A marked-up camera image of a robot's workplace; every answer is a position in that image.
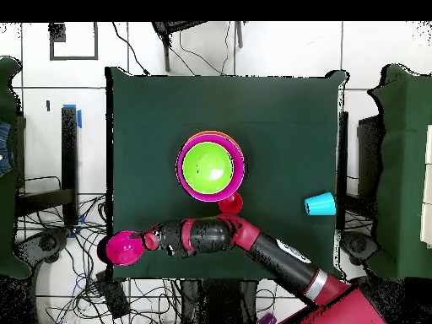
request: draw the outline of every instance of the green cloth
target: green cloth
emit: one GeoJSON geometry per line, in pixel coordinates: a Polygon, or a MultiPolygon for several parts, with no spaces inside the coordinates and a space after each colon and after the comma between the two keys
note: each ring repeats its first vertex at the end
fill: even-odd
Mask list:
{"type": "MultiPolygon", "coordinates": [[[[308,216],[304,200],[334,194],[338,86],[328,78],[128,76],[113,78],[113,229],[145,230],[168,219],[219,214],[216,202],[199,202],[176,180],[178,151],[193,134],[231,136],[247,159],[239,189],[240,216],[303,251],[333,273],[335,217],[308,216]]],[[[271,278],[244,252],[173,258],[144,254],[115,278],[271,278]]]]}
{"type": "MultiPolygon", "coordinates": [[[[12,91],[12,78],[21,70],[19,63],[12,57],[0,57],[0,121],[8,123],[13,156],[16,160],[17,106],[12,91]]],[[[30,268],[21,262],[12,251],[15,240],[15,195],[17,194],[18,171],[13,169],[0,177],[0,274],[27,278],[30,268]]]]}
{"type": "Polygon", "coordinates": [[[368,263],[383,278],[432,278],[432,250],[420,241],[432,78],[391,65],[382,86],[371,93],[377,98],[386,134],[376,196],[376,238],[383,249],[368,263]]]}

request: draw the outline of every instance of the table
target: table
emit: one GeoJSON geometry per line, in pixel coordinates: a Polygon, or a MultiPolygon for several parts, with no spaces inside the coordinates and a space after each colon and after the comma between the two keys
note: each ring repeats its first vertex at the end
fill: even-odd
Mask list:
{"type": "MultiPolygon", "coordinates": [[[[344,71],[326,78],[143,77],[112,67],[106,77],[109,235],[218,214],[216,202],[189,197],[175,173],[182,144],[196,132],[217,130],[247,158],[239,215],[335,273],[335,218],[307,216],[304,200],[335,191],[344,71]]],[[[272,277],[237,248],[187,259],[157,251],[114,268],[114,278],[272,277]]]]}

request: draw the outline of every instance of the blue cup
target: blue cup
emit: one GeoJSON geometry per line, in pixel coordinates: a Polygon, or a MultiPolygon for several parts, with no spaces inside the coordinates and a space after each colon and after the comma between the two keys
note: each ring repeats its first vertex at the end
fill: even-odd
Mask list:
{"type": "Polygon", "coordinates": [[[336,203],[330,192],[309,197],[305,200],[305,209],[308,215],[333,216],[336,214],[336,203]]]}

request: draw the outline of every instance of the black chair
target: black chair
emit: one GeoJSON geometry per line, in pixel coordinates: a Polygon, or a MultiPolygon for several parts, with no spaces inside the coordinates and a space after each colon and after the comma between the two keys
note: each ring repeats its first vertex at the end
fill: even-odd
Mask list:
{"type": "MultiPolygon", "coordinates": [[[[165,71],[170,71],[170,54],[169,47],[171,47],[170,35],[177,32],[190,29],[193,26],[204,24],[207,21],[166,21],[166,22],[152,22],[154,31],[164,44],[164,57],[165,57],[165,71]]],[[[241,34],[241,21],[235,21],[237,29],[237,37],[239,38],[239,48],[243,47],[243,36],[241,34]]]]}

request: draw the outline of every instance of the lime green bowl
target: lime green bowl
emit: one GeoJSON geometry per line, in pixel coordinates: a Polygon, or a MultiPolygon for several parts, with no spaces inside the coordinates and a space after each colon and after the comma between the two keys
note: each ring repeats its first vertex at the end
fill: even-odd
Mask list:
{"type": "Polygon", "coordinates": [[[201,194],[224,190],[233,175],[230,154],[224,147],[212,142],[202,142],[190,148],[181,168],[186,183],[201,194]]]}

